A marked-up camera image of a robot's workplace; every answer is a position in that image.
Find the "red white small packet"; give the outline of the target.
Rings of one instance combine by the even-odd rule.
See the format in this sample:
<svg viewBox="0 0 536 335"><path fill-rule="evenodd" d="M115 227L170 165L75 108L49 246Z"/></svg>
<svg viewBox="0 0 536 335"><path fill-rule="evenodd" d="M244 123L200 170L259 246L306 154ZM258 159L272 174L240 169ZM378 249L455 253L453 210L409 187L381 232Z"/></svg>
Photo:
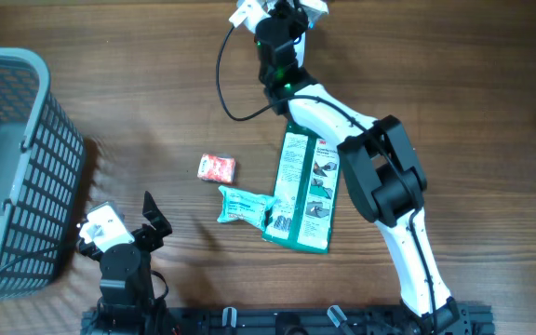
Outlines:
<svg viewBox="0 0 536 335"><path fill-rule="evenodd" d="M197 178L231 184L235 179L236 161L232 157L203 154L197 170Z"/></svg>

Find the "teal tissue packet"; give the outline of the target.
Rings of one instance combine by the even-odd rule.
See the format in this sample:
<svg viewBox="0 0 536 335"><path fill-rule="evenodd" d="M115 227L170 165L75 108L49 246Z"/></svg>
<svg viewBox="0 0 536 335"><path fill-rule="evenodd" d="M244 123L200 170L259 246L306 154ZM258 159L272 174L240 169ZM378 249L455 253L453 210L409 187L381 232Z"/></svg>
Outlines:
<svg viewBox="0 0 536 335"><path fill-rule="evenodd" d="M267 213L276 203L274 196L254 194L224 185L219 187L219 191L223 200L217 222L245 221L261 231L265 230Z"/></svg>

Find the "green 3M wipes packet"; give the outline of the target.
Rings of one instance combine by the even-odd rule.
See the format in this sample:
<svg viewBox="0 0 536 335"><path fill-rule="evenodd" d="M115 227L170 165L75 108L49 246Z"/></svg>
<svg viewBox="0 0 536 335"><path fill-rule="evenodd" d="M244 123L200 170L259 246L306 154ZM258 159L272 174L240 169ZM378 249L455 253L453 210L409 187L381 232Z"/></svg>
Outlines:
<svg viewBox="0 0 536 335"><path fill-rule="evenodd" d="M336 149L313 131L289 122L262 238L284 248L326 254L340 177Z"/></svg>

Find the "white paper packet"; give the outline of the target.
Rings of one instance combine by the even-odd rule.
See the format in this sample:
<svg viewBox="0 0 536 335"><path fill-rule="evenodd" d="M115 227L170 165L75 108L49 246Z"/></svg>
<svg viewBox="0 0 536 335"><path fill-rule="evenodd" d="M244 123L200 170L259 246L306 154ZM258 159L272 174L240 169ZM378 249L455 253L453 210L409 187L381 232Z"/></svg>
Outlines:
<svg viewBox="0 0 536 335"><path fill-rule="evenodd" d="M299 5L308 17L310 28L329 13L328 4L323 0L299 0Z"/></svg>

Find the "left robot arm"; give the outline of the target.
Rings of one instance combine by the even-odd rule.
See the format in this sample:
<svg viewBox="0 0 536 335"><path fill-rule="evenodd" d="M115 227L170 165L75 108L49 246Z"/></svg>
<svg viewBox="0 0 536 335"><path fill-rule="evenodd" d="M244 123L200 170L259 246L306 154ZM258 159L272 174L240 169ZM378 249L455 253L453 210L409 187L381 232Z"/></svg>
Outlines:
<svg viewBox="0 0 536 335"><path fill-rule="evenodd" d="M153 278L164 277L151 269L151 254L172 234L167 218L152 195L144 194L142 216L147 220L130 232L114 202L91 209L79 226L80 254L100 265L100 293L93 309L84 312L82 334L177 334L165 290L156 296Z"/></svg>

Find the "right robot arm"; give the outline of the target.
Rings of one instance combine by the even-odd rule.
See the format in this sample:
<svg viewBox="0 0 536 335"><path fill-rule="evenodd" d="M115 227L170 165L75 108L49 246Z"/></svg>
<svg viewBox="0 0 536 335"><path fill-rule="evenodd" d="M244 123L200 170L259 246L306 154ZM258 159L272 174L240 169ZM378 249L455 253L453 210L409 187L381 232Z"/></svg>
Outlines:
<svg viewBox="0 0 536 335"><path fill-rule="evenodd" d="M298 55L311 25L309 12L324 3L252 1L260 60L259 80L277 114L287 115L335 147L349 196L360 215L376 224L397 271L401 301L422 334L458 321L457 303L440 276L425 230L422 165L402 123L354 111L333 98Z"/></svg>

